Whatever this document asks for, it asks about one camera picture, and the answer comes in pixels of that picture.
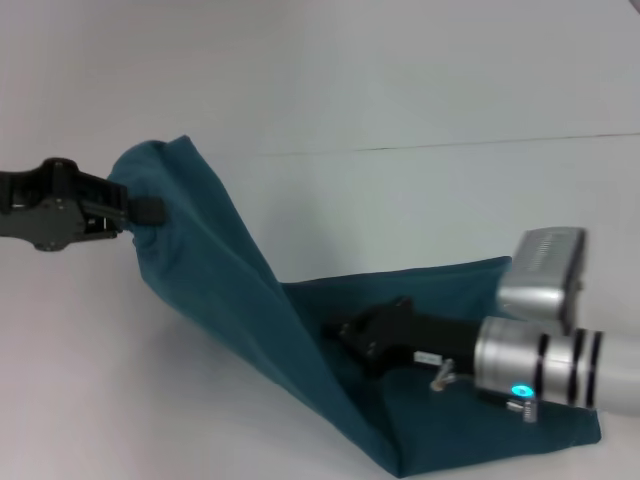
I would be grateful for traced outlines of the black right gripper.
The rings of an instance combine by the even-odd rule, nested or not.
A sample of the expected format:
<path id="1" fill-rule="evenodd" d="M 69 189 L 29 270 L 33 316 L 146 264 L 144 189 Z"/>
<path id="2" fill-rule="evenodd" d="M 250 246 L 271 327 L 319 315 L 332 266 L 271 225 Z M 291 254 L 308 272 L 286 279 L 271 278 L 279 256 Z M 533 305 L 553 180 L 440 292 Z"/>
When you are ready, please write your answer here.
<path id="1" fill-rule="evenodd" d="M 420 313 L 409 297 L 334 316 L 321 327 L 367 378 L 403 368 L 436 371 L 448 361 L 455 374 L 471 377 L 480 329 L 478 320 Z"/>

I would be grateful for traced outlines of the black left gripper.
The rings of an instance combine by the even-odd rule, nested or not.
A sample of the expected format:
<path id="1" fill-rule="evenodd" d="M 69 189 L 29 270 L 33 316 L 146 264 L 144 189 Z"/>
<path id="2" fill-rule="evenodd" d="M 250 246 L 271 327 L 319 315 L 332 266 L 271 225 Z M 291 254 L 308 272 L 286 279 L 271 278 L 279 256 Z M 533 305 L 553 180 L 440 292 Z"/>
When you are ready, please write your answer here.
<path id="1" fill-rule="evenodd" d="M 118 226 L 164 223 L 161 198 L 131 197 L 126 186 L 83 173 L 71 160 L 51 158 L 32 170 L 1 173 L 1 236 L 39 251 L 114 239 Z"/>

